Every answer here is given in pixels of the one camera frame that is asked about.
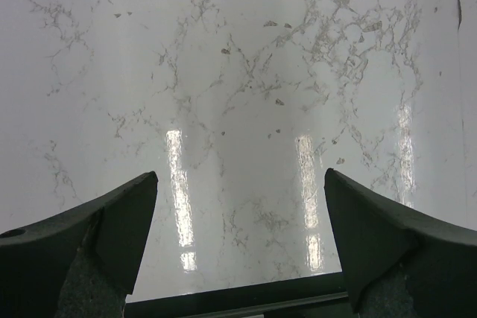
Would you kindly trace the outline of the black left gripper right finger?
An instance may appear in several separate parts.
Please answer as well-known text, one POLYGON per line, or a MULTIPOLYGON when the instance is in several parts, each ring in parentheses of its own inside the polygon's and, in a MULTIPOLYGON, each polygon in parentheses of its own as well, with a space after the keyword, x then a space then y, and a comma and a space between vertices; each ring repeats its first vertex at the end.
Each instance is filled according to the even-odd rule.
POLYGON ((476 232, 365 188, 329 168, 326 206, 360 317, 475 317, 476 232))

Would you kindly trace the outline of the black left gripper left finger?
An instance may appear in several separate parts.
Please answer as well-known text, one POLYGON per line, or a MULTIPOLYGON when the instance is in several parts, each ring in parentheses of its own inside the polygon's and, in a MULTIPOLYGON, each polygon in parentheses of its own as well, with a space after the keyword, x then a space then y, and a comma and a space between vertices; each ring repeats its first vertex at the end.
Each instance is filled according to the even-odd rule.
POLYGON ((157 199, 144 173, 73 209, 1 234, 2 317, 122 317, 157 199))

